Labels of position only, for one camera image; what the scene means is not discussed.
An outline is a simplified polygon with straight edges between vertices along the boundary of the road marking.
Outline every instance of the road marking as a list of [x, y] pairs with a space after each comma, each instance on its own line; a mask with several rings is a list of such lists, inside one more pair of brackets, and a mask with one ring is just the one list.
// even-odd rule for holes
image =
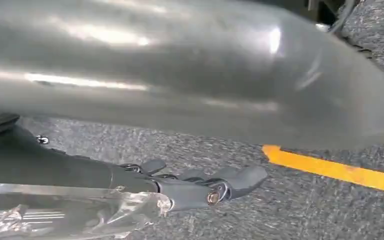
[[384, 172], [282, 151], [280, 146], [264, 145], [262, 151], [272, 164], [384, 191]]

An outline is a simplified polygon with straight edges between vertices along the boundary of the cable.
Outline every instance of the cable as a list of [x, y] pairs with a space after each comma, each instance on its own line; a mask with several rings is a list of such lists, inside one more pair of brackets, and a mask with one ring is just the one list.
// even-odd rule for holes
[[338, 20], [332, 25], [332, 27], [327, 31], [328, 33], [335, 34], [338, 30], [340, 30], [348, 17], [353, 13], [353, 9], [355, 6], [356, 0], [345, 0], [345, 7], [342, 12], [339, 14]]

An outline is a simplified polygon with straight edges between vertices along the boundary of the yellow painted line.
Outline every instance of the yellow painted line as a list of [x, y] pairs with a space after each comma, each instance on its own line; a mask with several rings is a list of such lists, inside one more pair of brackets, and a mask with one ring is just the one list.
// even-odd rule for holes
[[262, 151], [272, 164], [384, 191], [384, 172], [282, 151], [280, 146], [264, 145]]

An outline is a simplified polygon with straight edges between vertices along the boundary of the bolt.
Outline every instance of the bolt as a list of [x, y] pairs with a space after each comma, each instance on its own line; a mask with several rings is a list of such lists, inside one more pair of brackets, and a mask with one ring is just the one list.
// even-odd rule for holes
[[208, 193], [206, 200], [208, 202], [208, 205], [215, 205], [220, 201], [220, 195], [218, 192], [212, 191]]
[[49, 144], [49, 138], [46, 136], [38, 135], [36, 136], [36, 139], [39, 142], [39, 144], [44, 144], [44, 145]]

